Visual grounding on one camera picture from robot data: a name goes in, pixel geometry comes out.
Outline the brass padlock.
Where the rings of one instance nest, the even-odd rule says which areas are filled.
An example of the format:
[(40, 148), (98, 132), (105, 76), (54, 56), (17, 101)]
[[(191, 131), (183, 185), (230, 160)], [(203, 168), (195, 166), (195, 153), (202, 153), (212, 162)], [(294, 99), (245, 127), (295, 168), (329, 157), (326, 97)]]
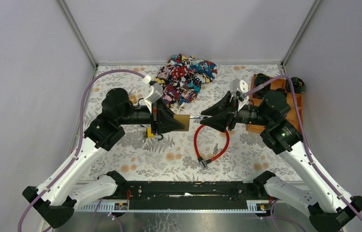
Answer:
[(206, 119), (207, 116), (199, 115), (179, 115), (175, 114), (174, 119), (182, 124), (182, 129), (177, 129), (176, 131), (189, 131), (189, 124), (191, 119)]
[(129, 96), (129, 100), (132, 102), (132, 104), (137, 104), (137, 102), (138, 102), (138, 99), (137, 99), (137, 97), (135, 96), (135, 95), (130, 95)]

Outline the red cable lock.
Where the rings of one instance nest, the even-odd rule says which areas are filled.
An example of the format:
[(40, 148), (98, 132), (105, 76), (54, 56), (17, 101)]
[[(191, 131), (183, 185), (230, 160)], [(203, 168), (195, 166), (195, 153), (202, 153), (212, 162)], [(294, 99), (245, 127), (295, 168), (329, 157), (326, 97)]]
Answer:
[[(229, 148), (231, 141), (229, 132), (217, 132), (216, 134), (219, 135), (221, 139), (224, 139), (223, 143), (219, 143), (219, 141), (214, 138), (210, 139), (209, 129), (204, 125), (200, 125), (193, 135), (193, 149), (197, 162), (203, 170), (207, 169), (209, 164), (221, 158)], [(216, 143), (218, 143), (219, 152), (213, 155), (213, 148)]]

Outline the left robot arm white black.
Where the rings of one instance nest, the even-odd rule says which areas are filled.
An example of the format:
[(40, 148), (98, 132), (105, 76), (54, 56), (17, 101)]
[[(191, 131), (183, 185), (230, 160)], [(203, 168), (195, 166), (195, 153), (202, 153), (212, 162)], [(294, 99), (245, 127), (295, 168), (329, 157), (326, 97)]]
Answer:
[(92, 164), (125, 135), (123, 125), (150, 124), (154, 135), (189, 129), (190, 116), (173, 113), (162, 98), (135, 107), (125, 89), (113, 88), (101, 105), (102, 112), (84, 131), (71, 155), (45, 182), (37, 187), (28, 186), (22, 193), (51, 228), (61, 227), (77, 209), (97, 199), (124, 196), (124, 179), (115, 171), (81, 187), (76, 186)]

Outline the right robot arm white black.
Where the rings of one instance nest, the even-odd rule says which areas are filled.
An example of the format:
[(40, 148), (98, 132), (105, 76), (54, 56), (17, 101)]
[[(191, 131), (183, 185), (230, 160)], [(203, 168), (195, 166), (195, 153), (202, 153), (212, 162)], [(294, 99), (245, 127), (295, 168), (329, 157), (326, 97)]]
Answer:
[(301, 190), (270, 171), (254, 179), (253, 193), (284, 201), (308, 217), (319, 232), (337, 232), (362, 211), (362, 197), (353, 196), (325, 171), (312, 155), (305, 138), (286, 118), (290, 111), (286, 96), (268, 91), (260, 105), (241, 104), (239, 95), (230, 92), (202, 111), (202, 125), (219, 132), (231, 131), (236, 124), (264, 126), (264, 144), (285, 160), (307, 185)]

